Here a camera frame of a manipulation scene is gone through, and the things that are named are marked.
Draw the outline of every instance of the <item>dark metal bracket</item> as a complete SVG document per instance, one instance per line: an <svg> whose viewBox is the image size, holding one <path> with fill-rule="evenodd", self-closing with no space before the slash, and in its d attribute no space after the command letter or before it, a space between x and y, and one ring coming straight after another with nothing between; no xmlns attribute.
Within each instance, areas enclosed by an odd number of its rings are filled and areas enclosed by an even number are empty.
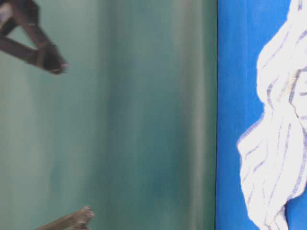
<svg viewBox="0 0 307 230"><path fill-rule="evenodd" d="M53 74L63 73L67 63L39 27L39 7L32 0L0 0L1 5L5 3L10 5L12 16L0 28L0 50ZM18 25L23 28L37 49L24 46L7 37Z"/></svg>
<svg viewBox="0 0 307 230"><path fill-rule="evenodd" d="M91 209L89 207L84 207L35 230L89 230L87 225L93 216L94 213Z"/></svg>

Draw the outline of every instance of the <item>blue panel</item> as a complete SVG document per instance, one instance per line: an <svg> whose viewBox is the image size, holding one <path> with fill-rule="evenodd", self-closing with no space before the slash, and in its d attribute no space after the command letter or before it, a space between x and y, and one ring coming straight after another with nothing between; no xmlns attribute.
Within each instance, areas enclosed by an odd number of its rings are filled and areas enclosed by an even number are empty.
<svg viewBox="0 0 307 230"><path fill-rule="evenodd" d="M263 111L256 93L256 63L286 20L290 0L220 0L218 3L218 137L216 229L256 230L239 179L239 136ZM290 229L305 229L307 194L287 205Z"/></svg>

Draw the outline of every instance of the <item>cloth fold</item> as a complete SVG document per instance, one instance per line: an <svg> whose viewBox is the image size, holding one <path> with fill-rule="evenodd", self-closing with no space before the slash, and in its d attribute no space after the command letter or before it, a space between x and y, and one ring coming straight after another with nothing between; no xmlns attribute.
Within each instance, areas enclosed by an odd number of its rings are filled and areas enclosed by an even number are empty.
<svg viewBox="0 0 307 230"><path fill-rule="evenodd" d="M261 230L287 230L284 205L307 182L307 0L292 0L287 21L257 62L264 112L239 139L241 187Z"/></svg>

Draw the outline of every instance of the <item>metal gripper jaw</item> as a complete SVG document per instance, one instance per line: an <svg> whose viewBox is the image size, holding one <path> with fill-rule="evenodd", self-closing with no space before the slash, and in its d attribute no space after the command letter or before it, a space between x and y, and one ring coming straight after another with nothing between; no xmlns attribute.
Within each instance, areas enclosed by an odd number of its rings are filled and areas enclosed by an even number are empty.
<svg viewBox="0 0 307 230"><path fill-rule="evenodd" d="M7 35L21 26L37 49L24 46ZM0 50L27 63L61 74L67 63L39 27L39 7L32 0L0 0Z"/></svg>
<svg viewBox="0 0 307 230"><path fill-rule="evenodd" d="M93 217L92 210L84 207L35 230L89 230L87 225Z"/></svg>

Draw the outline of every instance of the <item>green painted background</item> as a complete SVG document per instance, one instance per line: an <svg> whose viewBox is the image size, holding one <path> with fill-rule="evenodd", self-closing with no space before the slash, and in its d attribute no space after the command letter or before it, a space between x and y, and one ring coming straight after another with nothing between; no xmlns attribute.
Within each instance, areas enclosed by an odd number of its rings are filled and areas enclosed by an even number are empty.
<svg viewBox="0 0 307 230"><path fill-rule="evenodd" d="M216 1L36 2L70 66L0 53L0 228L213 229Z"/></svg>

